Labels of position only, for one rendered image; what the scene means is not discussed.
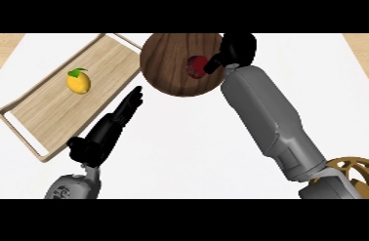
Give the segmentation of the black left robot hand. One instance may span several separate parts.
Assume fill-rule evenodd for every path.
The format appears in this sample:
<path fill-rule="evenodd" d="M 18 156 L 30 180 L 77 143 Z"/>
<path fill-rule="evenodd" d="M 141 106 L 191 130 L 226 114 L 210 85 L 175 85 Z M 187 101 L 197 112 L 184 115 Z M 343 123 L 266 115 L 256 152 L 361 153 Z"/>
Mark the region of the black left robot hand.
<path fill-rule="evenodd" d="M 74 161 L 97 168 L 105 162 L 120 139 L 123 128 L 132 120 L 144 103 L 142 86 L 138 86 L 126 96 L 113 113 L 107 113 L 95 124 L 85 138 L 70 138 L 70 157 Z"/>

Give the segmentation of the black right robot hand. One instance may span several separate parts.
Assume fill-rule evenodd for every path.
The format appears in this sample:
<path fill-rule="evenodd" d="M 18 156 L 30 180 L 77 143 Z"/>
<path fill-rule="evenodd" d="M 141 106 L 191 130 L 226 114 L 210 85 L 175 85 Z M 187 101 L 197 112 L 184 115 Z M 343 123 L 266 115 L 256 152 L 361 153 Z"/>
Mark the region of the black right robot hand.
<path fill-rule="evenodd" d="M 219 53 L 212 57 L 204 70 L 213 74 L 221 66 L 231 64 L 249 66 L 257 53 L 257 38 L 252 33 L 226 32 L 222 37 Z"/>

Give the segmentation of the dark red cupcake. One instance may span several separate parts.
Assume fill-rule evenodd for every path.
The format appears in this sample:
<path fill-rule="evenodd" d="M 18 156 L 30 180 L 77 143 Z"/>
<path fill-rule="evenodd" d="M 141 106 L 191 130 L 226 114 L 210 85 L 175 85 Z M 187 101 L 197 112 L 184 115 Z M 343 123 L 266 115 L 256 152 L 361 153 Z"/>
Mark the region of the dark red cupcake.
<path fill-rule="evenodd" d="M 201 79 L 207 75 L 206 65 L 209 58 L 206 56 L 194 56 L 188 59 L 187 70 L 194 79 Z"/>

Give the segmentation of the round dark wooden placemat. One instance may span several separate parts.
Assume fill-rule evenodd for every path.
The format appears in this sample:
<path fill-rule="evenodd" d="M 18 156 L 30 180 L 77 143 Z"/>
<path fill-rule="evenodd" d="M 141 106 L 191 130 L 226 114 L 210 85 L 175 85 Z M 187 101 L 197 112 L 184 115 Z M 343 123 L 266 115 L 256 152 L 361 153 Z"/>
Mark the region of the round dark wooden placemat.
<path fill-rule="evenodd" d="M 195 97 L 210 92 L 223 81 L 223 67 L 195 79 L 188 60 L 212 59 L 219 53 L 222 36 L 218 33 L 156 33 L 141 53 L 141 69 L 151 85 L 176 97 Z"/>

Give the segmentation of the pale wooden tray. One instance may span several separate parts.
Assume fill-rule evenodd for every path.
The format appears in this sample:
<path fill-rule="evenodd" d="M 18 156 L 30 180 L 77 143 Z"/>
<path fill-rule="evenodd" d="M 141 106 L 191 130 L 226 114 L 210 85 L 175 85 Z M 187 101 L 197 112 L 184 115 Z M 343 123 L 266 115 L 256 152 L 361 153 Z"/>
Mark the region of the pale wooden tray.
<path fill-rule="evenodd" d="M 142 46 L 119 33 L 101 33 L 23 96 L 0 107 L 14 133 L 29 130 L 45 147 L 33 155 L 48 162 L 67 147 L 141 72 Z M 92 80 L 79 95 L 67 87 L 67 72 L 82 67 Z"/>

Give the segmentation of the yellow lemon with green leaf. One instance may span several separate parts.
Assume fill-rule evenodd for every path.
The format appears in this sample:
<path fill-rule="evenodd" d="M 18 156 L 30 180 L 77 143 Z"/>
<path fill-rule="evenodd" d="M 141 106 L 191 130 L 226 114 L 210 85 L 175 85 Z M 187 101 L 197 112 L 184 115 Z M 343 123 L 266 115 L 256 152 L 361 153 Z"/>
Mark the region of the yellow lemon with green leaf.
<path fill-rule="evenodd" d="M 76 68 L 68 72 L 67 86 L 79 95 L 83 95 L 91 91 L 92 80 L 88 76 L 88 70 L 85 68 Z"/>

